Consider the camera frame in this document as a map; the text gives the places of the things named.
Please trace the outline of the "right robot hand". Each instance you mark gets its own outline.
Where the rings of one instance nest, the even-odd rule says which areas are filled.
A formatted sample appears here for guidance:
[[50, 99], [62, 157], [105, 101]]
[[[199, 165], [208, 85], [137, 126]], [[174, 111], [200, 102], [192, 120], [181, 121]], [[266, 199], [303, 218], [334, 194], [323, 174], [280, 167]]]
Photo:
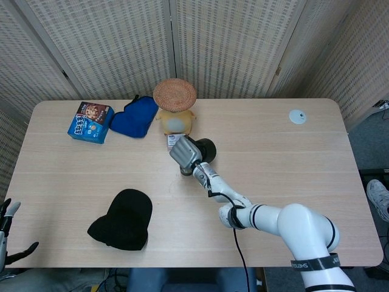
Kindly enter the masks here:
[[181, 172], [183, 173], [191, 173], [194, 164], [202, 161], [200, 149], [198, 149], [188, 136], [179, 138], [171, 149], [170, 156], [179, 165]]

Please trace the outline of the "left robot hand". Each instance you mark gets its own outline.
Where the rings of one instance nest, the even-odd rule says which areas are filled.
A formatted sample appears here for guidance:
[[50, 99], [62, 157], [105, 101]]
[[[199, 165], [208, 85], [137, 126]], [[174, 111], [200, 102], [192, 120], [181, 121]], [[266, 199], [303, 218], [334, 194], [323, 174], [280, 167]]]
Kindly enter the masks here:
[[34, 242], [26, 250], [13, 255], [8, 255], [7, 242], [10, 228], [12, 226], [13, 217], [21, 206], [19, 201], [13, 203], [12, 199], [8, 198], [1, 204], [1, 272], [5, 270], [7, 265], [11, 265], [21, 259], [31, 255], [39, 245], [39, 242]]

